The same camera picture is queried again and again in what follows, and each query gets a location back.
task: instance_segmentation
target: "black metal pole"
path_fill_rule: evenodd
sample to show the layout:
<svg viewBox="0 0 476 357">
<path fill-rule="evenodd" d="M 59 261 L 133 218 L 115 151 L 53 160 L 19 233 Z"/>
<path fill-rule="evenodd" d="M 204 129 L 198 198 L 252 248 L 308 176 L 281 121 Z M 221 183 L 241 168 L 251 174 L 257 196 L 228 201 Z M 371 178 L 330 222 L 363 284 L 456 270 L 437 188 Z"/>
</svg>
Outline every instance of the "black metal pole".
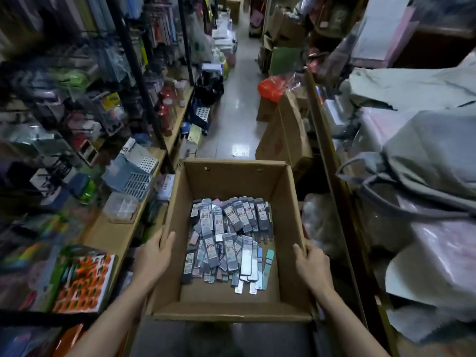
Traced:
<svg viewBox="0 0 476 357">
<path fill-rule="evenodd" d="M 178 0 L 178 13 L 180 14 L 180 25 L 182 26 L 183 44 L 185 48 L 185 61 L 187 61 L 188 79 L 190 80 L 190 86 L 194 87 L 192 64 L 190 61 L 190 49 L 188 45 L 187 37 L 187 25 L 185 23 L 185 14 L 183 12 L 183 0 Z"/>
<path fill-rule="evenodd" d="M 106 3 L 111 13 L 112 21 L 116 26 L 116 31 L 122 43 L 122 48 L 124 49 L 124 53 L 126 54 L 127 60 L 129 62 L 130 71 L 132 71 L 132 75 L 136 80 L 140 96 L 142 97 L 142 106 L 146 112 L 147 121 L 152 125 L 159 147 L 165 150 L 164 165 L 169 173 L 173 173 L 174 168 L 172 166 L 172 162 L 170 161 L 169 151 L 167 150 L 164 137 L 160 132 L 160 127 L 154 112 L 154 105 L 152 104 L 152 100 L 150 99 L 149 93 L 147 91 L 144 76 L 142 75 L 142 70 L 140 69 L 137 55 L 134 50 L 134 46 L 132 45 L 132 40 L 130 39 L 124 18 L 122 17 L 122 11 L 117 0 L 106 0 Z"/>
</svg>

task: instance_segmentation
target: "bag strap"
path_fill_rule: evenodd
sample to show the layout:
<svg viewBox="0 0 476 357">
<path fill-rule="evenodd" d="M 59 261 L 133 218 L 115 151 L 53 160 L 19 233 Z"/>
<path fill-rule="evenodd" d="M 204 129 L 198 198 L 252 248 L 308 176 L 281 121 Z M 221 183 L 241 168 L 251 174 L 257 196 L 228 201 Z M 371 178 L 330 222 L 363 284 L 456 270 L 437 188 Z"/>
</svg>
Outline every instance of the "bag strap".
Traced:
<svg viewBox="0 0 476 357">
<path fill-rule="evenodd" d="M 368 172 L 372 175 L 367 179 L 361 177 L 351 177 L 343 173 L 343 169 L 358 161 L 364 161 L 365 167 Z M 468 219 L 471 218 L 471 215 L 467 212 L 451 212 L 445 210 L 425 210 L 425 211 L 411 211 L 402 209 L 400 206 L 397 206 L 388 200 L 382 198 L 378 193 L 372 190 L 372 186 L 375 184 L 394 184 L 397 181 L 393 180 L 390 175 L 385 173 L 383 169 L 383 164 L 381 163 L 381 155 L 374 152 L 363 152 L 353 158 L 349 159 L 347 162 L 343 163 L 340 168 L 337 170 L 336 175 L 351 184 L 359 185 L 358 190 L 360 196 L 371 201 L 379 210 L 379 212 L 388 217 L 398 217 L 410 221 L 424 221 L 424 220 L 441 220 L 441 219 Z"/>
</svg>

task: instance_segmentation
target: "gray fabric bag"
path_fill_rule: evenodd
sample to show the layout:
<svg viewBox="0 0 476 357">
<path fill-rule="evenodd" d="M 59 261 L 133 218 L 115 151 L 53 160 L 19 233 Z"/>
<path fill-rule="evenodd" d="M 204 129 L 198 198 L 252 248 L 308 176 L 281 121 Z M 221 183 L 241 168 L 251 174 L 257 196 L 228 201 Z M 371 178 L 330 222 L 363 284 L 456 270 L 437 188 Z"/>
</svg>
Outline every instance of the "gray fabric bag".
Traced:
<svg viewBox="0 0 476 357">
<path fill-rule="evenodd" d="M 370 173 L 368 178 L 343 174 L 344 167 L 360 160 Z M 387 216 L 410 220 L 476 216 L 476 104 L 420 111 L 385 143 L 382 152 L 360 153 L 342 164 L 337 176 L 359 185 L 360 195 Z M 378 183 L 433 202 L 436 209 L 403 210 L 372 190 Z"/>
</svg>

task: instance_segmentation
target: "forearm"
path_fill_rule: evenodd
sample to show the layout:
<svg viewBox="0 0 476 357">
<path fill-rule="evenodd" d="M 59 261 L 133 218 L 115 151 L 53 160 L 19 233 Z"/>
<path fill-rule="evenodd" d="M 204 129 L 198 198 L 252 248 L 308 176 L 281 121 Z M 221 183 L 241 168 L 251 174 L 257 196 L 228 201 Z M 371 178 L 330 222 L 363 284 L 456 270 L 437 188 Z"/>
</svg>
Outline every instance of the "forearm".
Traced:
<svg viewBox="0 0 476 357">
<path fill-rule="evenodd" d="M 316 296 L 316 299 L 327 315 L 332 318 L 348 357 L 389 356 L 334 290 Z"/>
<path fill-rule="evenodd" d="M 67 357 L 115 356 L 148 291 L 148 286 L 133 280 L 75 344 Z"/>
</svg>

